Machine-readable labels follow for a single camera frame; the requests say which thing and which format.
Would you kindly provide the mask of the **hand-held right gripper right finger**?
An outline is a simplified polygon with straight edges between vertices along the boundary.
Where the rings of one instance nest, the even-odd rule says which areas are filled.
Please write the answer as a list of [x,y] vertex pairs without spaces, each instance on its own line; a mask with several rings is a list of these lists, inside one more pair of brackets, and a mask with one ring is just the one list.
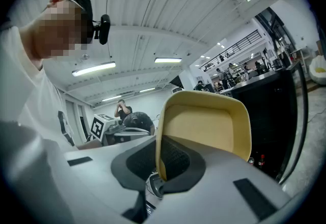
[[161,140],[164,196],[151,223],[260,223],[290,198],[239,156],[187,140]]

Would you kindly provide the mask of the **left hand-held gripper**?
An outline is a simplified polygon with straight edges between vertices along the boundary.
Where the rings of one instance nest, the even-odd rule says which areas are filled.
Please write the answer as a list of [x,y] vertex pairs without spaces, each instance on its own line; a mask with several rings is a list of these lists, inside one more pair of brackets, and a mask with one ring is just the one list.
[[97,139],[103,146],[126,143],[149,135],[147,130],[126,127],[122,120],[105,114],[95,114],[90,127],[91,139]]

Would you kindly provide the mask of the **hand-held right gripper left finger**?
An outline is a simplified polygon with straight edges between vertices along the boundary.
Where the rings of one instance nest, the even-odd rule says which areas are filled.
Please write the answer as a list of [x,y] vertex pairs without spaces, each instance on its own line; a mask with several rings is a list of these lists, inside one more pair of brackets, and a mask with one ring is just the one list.
[[135,223],[155,223],[148,212],[147,179],[155,167],[155,137],[65,153],[71,169],[96,200],[87,204],[113,210]]

